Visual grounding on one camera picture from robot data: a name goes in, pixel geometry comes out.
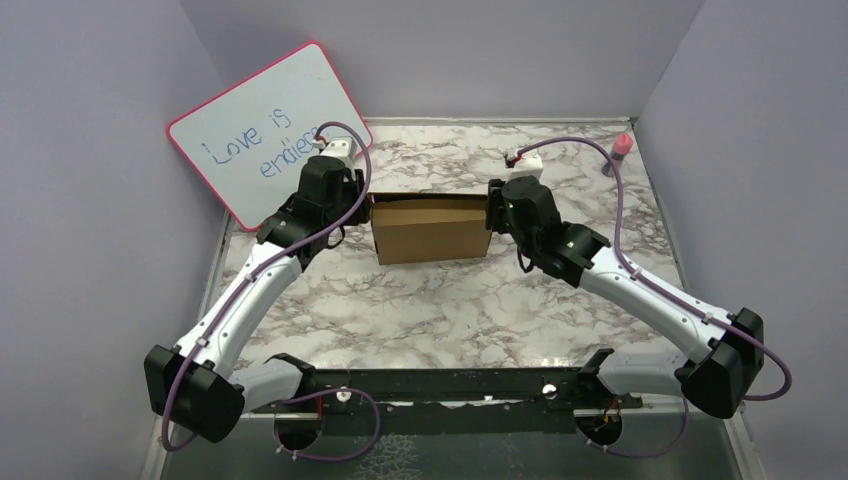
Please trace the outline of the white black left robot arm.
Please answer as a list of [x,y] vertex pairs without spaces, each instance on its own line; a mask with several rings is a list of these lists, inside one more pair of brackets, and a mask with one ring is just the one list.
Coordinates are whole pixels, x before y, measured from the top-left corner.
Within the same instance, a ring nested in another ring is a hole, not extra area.
[[314,384],[293,360],[272,359],[239,370],[235,363],[261,320],[317,255],[329,236],[367,222],[372,166],[353,168],[328,155],[311,157],[297,190],[256,232],[237,277],[198,323],[172,347],[154,346],[144,360],[153,411],[169,452],[172,424],[217,443],[240,417],[276,401],[290,410],[313,401]]

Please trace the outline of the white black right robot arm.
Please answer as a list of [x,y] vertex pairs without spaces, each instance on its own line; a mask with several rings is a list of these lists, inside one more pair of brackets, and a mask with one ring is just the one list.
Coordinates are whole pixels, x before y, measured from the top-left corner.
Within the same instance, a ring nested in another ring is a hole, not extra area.
[[609,240],[562,221],[552,192],[532,176],[493,179],[486,227],[508,234],[525,272],[537,268],[598,295],[643,321],[674,348],[659,354],[607,355],[577,380],[579,398],[600,407],[615,395],[679,396],[713,417],[732,417],[762,369],[762,318],[704,304],[620,258]]

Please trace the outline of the brown cardboard box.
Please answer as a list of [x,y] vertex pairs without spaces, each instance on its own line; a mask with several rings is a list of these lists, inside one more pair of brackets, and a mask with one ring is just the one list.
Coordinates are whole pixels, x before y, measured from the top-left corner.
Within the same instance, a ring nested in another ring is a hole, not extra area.
[[372,192],[371,228],[383,266],[483,258],[484,194]]

